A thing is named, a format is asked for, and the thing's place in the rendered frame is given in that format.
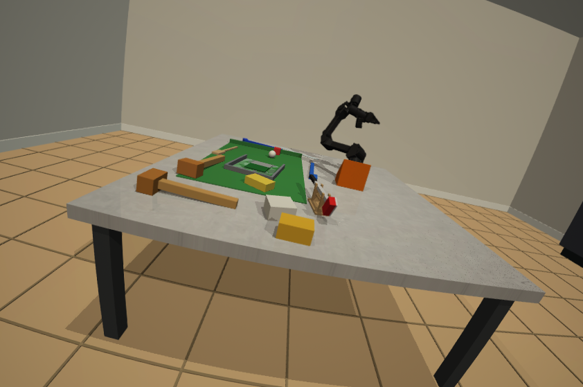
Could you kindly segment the green putting mat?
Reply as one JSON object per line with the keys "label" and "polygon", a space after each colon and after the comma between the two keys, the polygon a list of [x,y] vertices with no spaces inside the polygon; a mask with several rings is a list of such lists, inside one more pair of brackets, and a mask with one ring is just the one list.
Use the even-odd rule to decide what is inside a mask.
{"label": "green putting mat", "polygon": [[[189,179],[193,181],[199,181],[202,183],[208,183],[215,186],[251,192],[258,195],[264,196],[275,195],[291,197],[292,201],[307,204],[305,194],[305,182],[303,176],[303,165],[302,159],[300,157],[280,154],[271,158],[269,156],[270,151],[239,145],[235,143],[227,143],[226,145],[219,148],[219,150],[225,150],[235,146],[238,146],[238,148],[226,151],[224,154],[222,154],[225,156],[224,161],[204,168],[203,176],[195,179],[192,177],[188,177],[186,175],[178,174],[176,177]],[[255,161],[260,161],[263,163],[273,165],[271,168],[267,170],[268,173],[265,173],[270,174],[271,176],[279,169],[279,167],[285,164],[285,168],[273,180],[276,182],[273,190],[267,192],[258,190],[244,183],[244,179],[246,176],[245,174],[224,169],[225,163],[237,159],[238,157],[244,154],[247,154],[247,157],[244,160],[252,159]],[[274,167],[275,165],[278,167]]]}

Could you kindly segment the yellow rectangular block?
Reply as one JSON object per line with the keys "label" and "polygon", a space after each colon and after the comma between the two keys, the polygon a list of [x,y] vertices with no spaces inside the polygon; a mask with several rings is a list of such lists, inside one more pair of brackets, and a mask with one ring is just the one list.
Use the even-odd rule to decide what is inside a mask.
{"label": "yellow rectangular block", "polygon": [[276,239],[310,246],[314,236],[314,219],[282,213]]}
{"label": "yellow rectangular block", "polygon": [[255,173],[246,175],[244,183],[263,192],[267,192],[274,189],[276,182]]}

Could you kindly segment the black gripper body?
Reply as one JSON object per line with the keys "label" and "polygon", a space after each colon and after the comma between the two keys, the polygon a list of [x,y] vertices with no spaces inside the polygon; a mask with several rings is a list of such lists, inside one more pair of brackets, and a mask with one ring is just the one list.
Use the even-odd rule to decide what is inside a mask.
{"label": "black gripper body", "polygon": [[369,123],[370,119],[372,118],[374,114],[372,112],[364,112],[361,109],[357,109],[356,114],[354,115],[354,117],[359,117],[359,118],[363,118],[365,122]]}

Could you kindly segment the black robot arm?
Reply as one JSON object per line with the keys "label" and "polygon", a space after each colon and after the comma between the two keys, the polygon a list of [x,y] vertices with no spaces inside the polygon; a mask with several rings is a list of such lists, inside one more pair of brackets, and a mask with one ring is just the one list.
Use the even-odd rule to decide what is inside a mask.
{"label": "black robot arm", "polygon": [[[343,143],[338,143],[332,140],[332,133],[336,129],[337,125],[345,119],[349,114],[355,115],[357,111],[357,107],[361,102],[361,96],[358,94],[353,95],[350,99],[350,102],[344,102],[340,106],[338,106],[337,110],[335,111],[335,116],[332,119],[332,122],[327,126],[325,130],[323,130],[323,135],[321,136],[321,145],[327,150],[338,150],[340,152],[346,153],[346,158],[350,161],[356,161],[359,163],[363,163],[366,157],[366,152],[358,143],[353,143],[352,145],[345,145]],[[347,108],[346,108],[346,106]],[[361,124],[364,121],[363,118],[357,118],[356,121],[356,128],[362,128]]]}

